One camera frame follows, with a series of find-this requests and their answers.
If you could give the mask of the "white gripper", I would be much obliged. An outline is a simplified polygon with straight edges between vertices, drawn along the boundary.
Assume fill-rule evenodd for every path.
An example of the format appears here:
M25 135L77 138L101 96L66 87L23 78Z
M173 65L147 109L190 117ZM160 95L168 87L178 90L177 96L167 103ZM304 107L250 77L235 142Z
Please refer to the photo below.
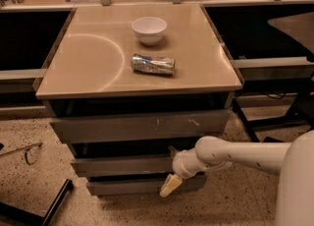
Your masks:
M183 179L189 179L198 172L205 171L205 162L197 156L194 148L179 151L175 147L169 146L169 151L173 157L172 167L175 174L169 174L166 178L159 193L162 198L177 189L183 183Z

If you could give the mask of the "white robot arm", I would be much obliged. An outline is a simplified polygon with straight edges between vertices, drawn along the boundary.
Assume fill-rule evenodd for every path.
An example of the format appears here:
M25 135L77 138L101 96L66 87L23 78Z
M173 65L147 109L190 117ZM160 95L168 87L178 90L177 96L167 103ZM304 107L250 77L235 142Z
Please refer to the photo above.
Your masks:
M176 151L173 172L161 188L165 198L199 172L237 163L279 177L274 226L314 226L314 131L292 142L230 142L203 137Z

